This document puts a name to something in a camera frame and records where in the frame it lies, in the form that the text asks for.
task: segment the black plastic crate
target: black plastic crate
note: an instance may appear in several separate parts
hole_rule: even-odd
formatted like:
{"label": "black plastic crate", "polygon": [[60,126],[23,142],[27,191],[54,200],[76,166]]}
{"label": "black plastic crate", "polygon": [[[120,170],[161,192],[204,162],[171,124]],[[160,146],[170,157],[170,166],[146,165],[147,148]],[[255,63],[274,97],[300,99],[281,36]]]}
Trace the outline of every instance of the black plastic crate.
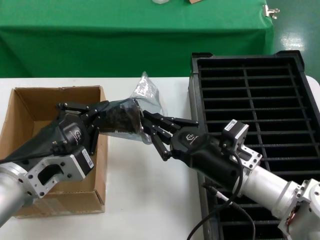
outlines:
{"label": "black plastic crate", "polygon": [[[201,129],[219,138],[232,119],[248,124],[245,145],[263,155],[261,167],[298,184],[320,180],[320,114],[299,51],[246,57],[194,53],[191,67],[191,114]],[[222,203],[201,187],[203,175],[198,181],[204,218]],[[253,218],[256,239],[285,239],[268,210],[246,197],[235,202]],[[226,208],[203,233],[205,240],[249,240],[252,229],[245,216]]]}

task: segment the green fabric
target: green fabric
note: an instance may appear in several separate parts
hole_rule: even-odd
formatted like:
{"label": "green fabric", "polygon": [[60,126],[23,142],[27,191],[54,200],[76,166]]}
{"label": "green fabric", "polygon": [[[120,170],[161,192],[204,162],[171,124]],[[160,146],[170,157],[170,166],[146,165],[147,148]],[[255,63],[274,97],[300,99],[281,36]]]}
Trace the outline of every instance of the green fabric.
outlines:
{"label": "green fabric", "polygon": [[192,52],[272,51],[265,0],[0,0],[0,77],[181,77]]}

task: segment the cardboard box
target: cardboard box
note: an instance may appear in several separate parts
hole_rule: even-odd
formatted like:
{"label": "cardboard box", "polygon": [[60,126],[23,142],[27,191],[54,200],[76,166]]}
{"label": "cardboard box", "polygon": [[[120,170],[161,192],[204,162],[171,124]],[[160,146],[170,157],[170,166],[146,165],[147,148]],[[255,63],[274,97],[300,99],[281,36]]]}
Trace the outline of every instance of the cardboard box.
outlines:
{"label": "cardboard box", "polygon": [[[104,100],[101,86],[13,89],[0,136],[0,158],[7,157],[54,120],[58,115],[57,103],[93,104]],[[96,153],[91,157],[95,167],[83,181],[59,182],[44,198],[23,207],[16,216],[103,213],[107,154],[108,137],[100,135]]]}
{"label": "cardboard box", "polygon": [[202,0],[189,0],[189,2],[190,2],[191,4],[195,4],[195,3],[200,2],[200,1],[202,1]]}

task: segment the plastic bag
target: plastic bag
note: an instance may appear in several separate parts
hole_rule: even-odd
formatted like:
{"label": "plastic bag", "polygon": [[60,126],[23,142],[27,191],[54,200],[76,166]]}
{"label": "plastic bag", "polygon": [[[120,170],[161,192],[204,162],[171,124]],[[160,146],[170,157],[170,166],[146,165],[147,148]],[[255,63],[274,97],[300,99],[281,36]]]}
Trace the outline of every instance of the plastic bag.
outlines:
{"label": "plastic bag", "polygon": [[142,74],[140,82],[129,98],[111,101],[107,106],[105,110],[107,130],[104,134],[151,144],[151,138],[144,133],[141,124],[144,110],[167,116],[159,90],[146,72]]}

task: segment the white table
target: white table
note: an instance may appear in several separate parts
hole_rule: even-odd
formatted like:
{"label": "white table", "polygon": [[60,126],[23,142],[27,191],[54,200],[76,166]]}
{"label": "white table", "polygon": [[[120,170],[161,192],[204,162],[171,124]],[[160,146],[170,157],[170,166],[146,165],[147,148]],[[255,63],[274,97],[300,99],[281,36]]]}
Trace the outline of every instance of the white table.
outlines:
{"label": "white table", "polygon": [[[0,126],[15,87],[103,86],[108,100],[129,97],[139,78],[0,79]],[[187,77],[152,78],[169,116],[190,118]],[[131,145],[134,151],[126,151]],[[105,213],[11,218],[1,240],[185,240],[201,220],[197,174],[163,162],[152,145],[109,138]],[[202,229],[194,237],[202,240]]]}

